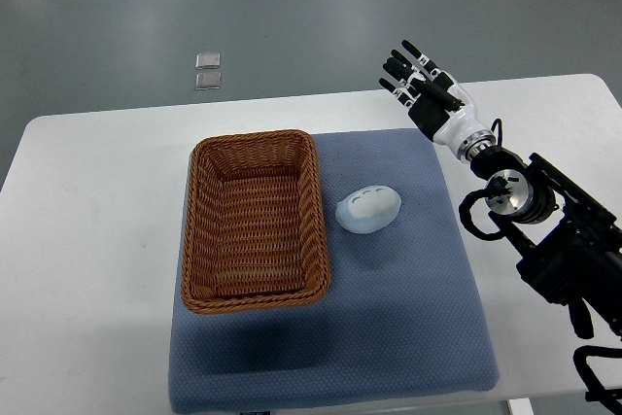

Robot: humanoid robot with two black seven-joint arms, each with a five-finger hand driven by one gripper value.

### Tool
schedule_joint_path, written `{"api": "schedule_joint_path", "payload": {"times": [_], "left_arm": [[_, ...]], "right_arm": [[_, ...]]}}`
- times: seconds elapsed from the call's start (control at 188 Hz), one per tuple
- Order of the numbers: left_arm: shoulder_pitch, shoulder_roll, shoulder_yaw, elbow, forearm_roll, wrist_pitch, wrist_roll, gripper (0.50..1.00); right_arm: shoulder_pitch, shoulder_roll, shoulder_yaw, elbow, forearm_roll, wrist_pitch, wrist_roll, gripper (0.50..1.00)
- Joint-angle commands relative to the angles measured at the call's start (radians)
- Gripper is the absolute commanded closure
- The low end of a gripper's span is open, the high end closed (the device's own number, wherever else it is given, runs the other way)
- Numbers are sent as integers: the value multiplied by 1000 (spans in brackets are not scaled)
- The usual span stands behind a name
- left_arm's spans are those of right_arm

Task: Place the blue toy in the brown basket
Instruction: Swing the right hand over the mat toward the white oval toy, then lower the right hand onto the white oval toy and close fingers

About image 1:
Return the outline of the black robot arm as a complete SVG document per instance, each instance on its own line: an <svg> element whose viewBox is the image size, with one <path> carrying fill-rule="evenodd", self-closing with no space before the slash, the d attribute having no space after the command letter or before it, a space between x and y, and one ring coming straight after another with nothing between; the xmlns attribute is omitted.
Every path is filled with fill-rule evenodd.
<svg viewBox="0 0 622 415"><path fill-rule="evenodd" d="M595 335L598 314L621 333L621 229L615 216L544 157L523 160L502 144L502 121L486 126L453 76L408 40L384 63L380 85L431 142L449 149L486 185L458 208L483 241L506 239L521 279L547 302L567 307L577 337Z"/></svg>

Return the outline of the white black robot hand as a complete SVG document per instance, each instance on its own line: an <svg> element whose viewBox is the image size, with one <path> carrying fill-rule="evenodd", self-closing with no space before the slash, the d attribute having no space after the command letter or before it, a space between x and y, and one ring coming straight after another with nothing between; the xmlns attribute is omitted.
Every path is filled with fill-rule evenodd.
<svg viewBox="0 0 622 415"><path fill-rule="evenodd" d="M380 78L379 85L403 107L419 130L432 142L448 147L459 160L473 160L478 153L492 146L492 131L477 118L477 109L465 89L411 42L401 41L423 69L434 80L419 80L421 70L398 50L391 50L383 69L402 86L416 92L411 96L404 88Z"/></svg>

